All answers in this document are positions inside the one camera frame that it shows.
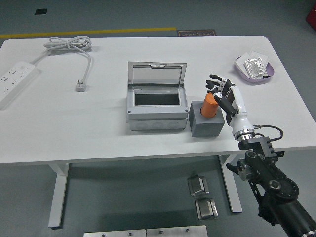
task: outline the white power cord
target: white power cord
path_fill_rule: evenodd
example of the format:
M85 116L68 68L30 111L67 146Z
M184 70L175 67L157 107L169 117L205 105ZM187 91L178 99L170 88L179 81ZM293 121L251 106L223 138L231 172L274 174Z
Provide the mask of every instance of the white power cord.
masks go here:
M91 40L88 36L76 36L70 39L62 39L59 37L50 37L49 42L44 44L44 47L47 48L47 51L45 54L41 55L40 57L36 58L30 64L35 64L39 60L41 60L43 57L49 55L53 51L64 51L64 50L75 50L79 51L81 53L84 53L88 57L88 66L87 69L85 70L84 76L80 82L78 80L78 83L76 85L76 91L83 92L86 90L86 78L87 74L89 72L89 68L91 66L91 56L86 52L88 49L92 47L91 45Z

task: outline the robotic arm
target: robotic arm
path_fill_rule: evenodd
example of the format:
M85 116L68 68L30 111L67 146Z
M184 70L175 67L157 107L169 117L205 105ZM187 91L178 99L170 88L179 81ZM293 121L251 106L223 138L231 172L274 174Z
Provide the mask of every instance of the robotic arm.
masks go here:
M233 128L233 136L239 141L240 150L247 150L245 158L237 166L227 164L227 168L248 180L259 204L259 216L266 221L281 224L289 237L316 237L316 222L298 202L299 189L291 179L276 167L278 157L271 142L282 138L270 139L261 134L255 137L255 128L247 119L247 111L239 89L229 79L210 75L206 88L212 93L219 106L226 112L226 120ZM258 190L261 185L265 193Z

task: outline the metal plate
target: metal plate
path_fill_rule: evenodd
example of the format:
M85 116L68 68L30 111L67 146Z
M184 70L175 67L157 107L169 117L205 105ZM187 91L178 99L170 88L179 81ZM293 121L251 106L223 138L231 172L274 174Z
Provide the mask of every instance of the metal plate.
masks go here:
M146 230L84 233L83 237L146 237Z
M206 226L149 229L147 237L207 237L207 230Z

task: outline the box lid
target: box lid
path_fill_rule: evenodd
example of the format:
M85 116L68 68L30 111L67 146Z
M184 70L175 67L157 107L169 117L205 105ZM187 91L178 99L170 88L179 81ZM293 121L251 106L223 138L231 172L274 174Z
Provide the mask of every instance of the box lid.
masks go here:
M128 62L128 85L182 86L186 63Z

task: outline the metal box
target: metal box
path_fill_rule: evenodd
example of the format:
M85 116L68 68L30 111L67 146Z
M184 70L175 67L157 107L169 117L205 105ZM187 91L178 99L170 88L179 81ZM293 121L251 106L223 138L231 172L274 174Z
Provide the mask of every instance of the metal box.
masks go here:
M186 67L186 63L128 62L126 121L130 130L186 127Z

